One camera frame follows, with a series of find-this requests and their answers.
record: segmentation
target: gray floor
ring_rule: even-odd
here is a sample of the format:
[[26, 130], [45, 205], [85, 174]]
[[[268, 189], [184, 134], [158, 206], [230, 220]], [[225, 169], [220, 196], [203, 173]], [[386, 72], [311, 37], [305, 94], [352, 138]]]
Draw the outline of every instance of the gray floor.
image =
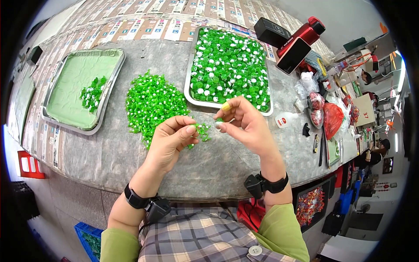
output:
[[[28, 223], [41, 235], [42, 239], [55, 253], [57, 258], [66, 257], [70, 261], [89, 262], [81, 245], [74, 225], [87, 223], [96, 228], [105, 229], [112, 205], [118, 194], [94, 189], [67, 179], [46, 166], [40, 164], [46, 179], [20, 177], [17, 151], [22, 150], [19, 144], [5, 131], [6, 160], [12, 181], [25, 181], [34, 191], [40, 216]], [[339, 199], [340, 188], [335, 189], [329, 200], [326, 214], [333, 210], [334, 203]], [[321, 232], [325, 218], [304, 232], [310, 259], [313, 259], [321, 244], [330, 236]]]

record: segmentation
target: white glue bottle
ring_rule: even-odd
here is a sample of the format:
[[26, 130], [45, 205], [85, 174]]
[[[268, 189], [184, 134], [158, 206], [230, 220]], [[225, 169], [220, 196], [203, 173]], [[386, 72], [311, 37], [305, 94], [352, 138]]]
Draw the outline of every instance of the white glue bottle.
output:
[[291, 124], [296, 118], [298, 118], [297, 113], [283, 112], [275, 117], [275, 123], [279, 128], [284, 128]]

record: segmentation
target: metal tray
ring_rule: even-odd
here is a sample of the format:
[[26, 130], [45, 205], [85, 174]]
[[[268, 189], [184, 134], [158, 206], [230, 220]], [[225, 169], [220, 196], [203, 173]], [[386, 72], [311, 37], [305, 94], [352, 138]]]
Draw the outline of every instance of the metal tray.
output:
[[[212, 28], [212, 29], [217, 29], [217, 27], [215, 26], [198, 26], [195, 30], [195, 35], [194, 35], [194, 40], [192, 41], [192, 46], [191, 46], [191, 51], [189, 53], [189, 63], [188, 63], [188, 69], [187, 69], [187, 73], [186, 73], [186, 80], [185, 80], [185, 87], [184, 87], [184, 94], [186, 99], [193, 105], [195, 106], [204, 106], [204, 107], [211, 107], [211, 108], [221, 108], [222, 104], [220, 103], [215, 103], [215, 102], [207, 102], [207, 101], [200, 101], [200, 100], [195, 100], [191, 97], [190, 94], [190, 84], [191, 84], [191, 70], [192, 70], [192, 65], [194, 63], [194, 58], [195, 58], [195, 52], [196, 52], [196, 45], [198, 42], [198, 38], [199, 38], [199, 31], [201, 28]], [[245, 37], [248, 37], [249, 35], [246, 34], [242, 34], [242, 33], [238, 33], [238, 32], [234, 32], [235, 34], [239, 34]], [[272, 88], [269, 84], [269, 71], [268, 71], [268, 65], [266, 64], [266, 58], [265, 58], [265, 67], [266, 67], [266, 75], [268, 78], [268, 87], [269, 87], [269, 91], [270, 91], [270, 97], [271, 100], [269, 102], [269, 111], [268, 112], [261, 112], [261, 114], [265, 117], [270, 116], [273, 112], [274, 112], [274, 104], [272, 102]]]
[[64, 58], [61, 60], [61, 62], [57, 66], [57, 70], [55, 71], [55, 74], [52, 77], [52, 81], [48, 85], [48, 89], [47, 89], [45, 99], [44, 99], [44, 102], [43, 102], [43, 105], [42, 105], [42, 119], [44, 119], [48, 122], [51, 122], [55, 125], [59, 125], [59, 126], [62, 126], [64, 128], [70, 129], [72, 131], [78, 132], [80, 134], [93, 135], [94, 133], [96, 133], [102, 125], [103, 117], [104, 117], [105, 112], [106, 112], [106, 106], [108, 105], [109, 96], [112, 92], [112, 88], [114, 87], [116, 77], [118, 76], [119, 71], [121, 70], [121, 67], [122, 67], [122, 65], [125, 61], [125, 58], [126, 58], [124, 51], [122, 49], [121, 49], [121, 51], [122, 51], [122, 56], [119, 58], [114, 70], [112, 71], [111, 76], [109, 77], [109, 80], [105, 83], [105, 87], [104, 87], [103, 92], [102, 92], [101, 100], [99, 102], [98, 109], [96, 111], [97, 123], [92, 129], [83, 130], [83, 129], [80, 129], [80, 128], [77, 128], [77, 127], [74, 127], [74, 126], [71, 126], [71, 125], [68, 125], [68, 124], [60, 123], [60, 122], [58, 122], [57, 120], [55, 120], [54, 118], [52, 118], [51, 116], [49, 116], [47, 114], [47, 105], [48, 105], [49, 99], [51, 98], [52, 91], [54, 90], [54, 87], [57, 84], [57, 79], [59, 78], [59, 75], [62, 72], [64, 64], [67, 61], [67, 57], [68, 57], [68, 55], [70, 55], [74, 52], [77, 52], [77, 51], [71, 52], [71, 53], [67, 54], [66, 56], [64, 56]]

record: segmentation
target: green sleeve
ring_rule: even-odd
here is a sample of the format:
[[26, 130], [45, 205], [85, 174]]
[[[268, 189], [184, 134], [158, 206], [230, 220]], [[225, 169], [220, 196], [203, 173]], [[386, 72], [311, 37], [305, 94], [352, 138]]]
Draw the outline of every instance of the green sleeve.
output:
[[101, 262], [137, 261], [140, 242], [134, 235], [119, 228], [108, 228], [102, 232]]
[[310, 260], [292, 204], [274, 205], [253, 234], [267, 249], [302, 262]]

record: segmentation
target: plaid shirt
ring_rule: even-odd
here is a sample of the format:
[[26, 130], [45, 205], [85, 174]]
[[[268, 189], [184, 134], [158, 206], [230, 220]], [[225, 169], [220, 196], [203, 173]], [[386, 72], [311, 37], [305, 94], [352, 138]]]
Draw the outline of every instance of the plaid shirt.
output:
[[[250, 255], [249, 249], [255, 246], [261, 253]], [[222, 208], [178, 208], [146, 227], [138, 261], [297, 260], [261, 246], [246, 226]]]

